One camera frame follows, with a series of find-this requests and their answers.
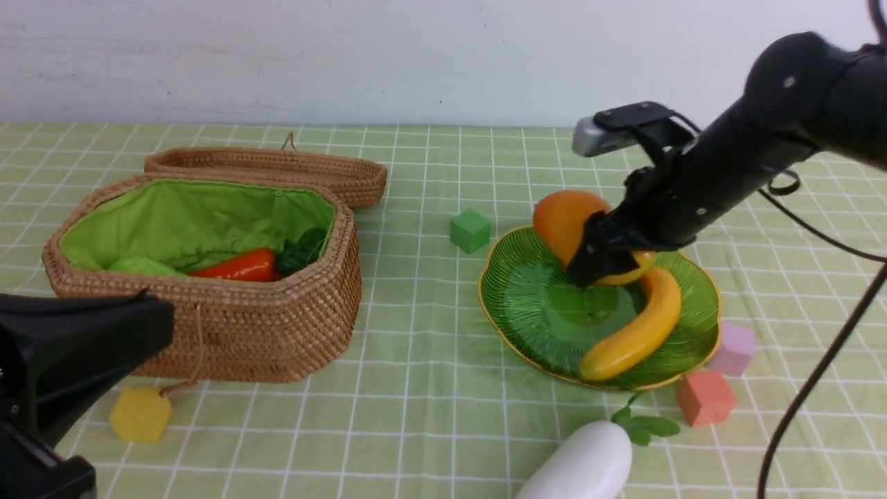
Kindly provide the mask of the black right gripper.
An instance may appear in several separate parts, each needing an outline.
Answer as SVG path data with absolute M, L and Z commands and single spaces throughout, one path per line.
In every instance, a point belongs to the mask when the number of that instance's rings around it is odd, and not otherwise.
M 798 139 L 751 122 L 715 122 L 666 164 L 643 174 L 608 215 L 583 224 L 566 275 L 579 288 L 637 280 L 630 250 L 671 252 L 765 187 L 798 161 Z

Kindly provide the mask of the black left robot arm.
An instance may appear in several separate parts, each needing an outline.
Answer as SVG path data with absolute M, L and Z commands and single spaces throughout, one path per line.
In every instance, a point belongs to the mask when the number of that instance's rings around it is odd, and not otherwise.
M 173 341 L 173 304 L 133 296 L 1 297 L 1 496 L 95 498 L 97 474 L 55 448 L 109 389 Z

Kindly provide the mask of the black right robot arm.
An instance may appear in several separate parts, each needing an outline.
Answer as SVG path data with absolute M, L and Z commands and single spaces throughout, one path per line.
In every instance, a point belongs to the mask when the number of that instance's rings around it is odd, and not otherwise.
M 614 211 L 582 215 L 565 272 L 581 287 L 637 268 L 633 252 L 675 252 L 817 152 L 885 169 L 885 48 L 846 51 L 813 32 L 773 42 L 751 67 L 744 93 L 701 132 L 652 101 L 603 110 L 574 127 L 575 154 L 638 145 L 651 165 L 625 180 Z

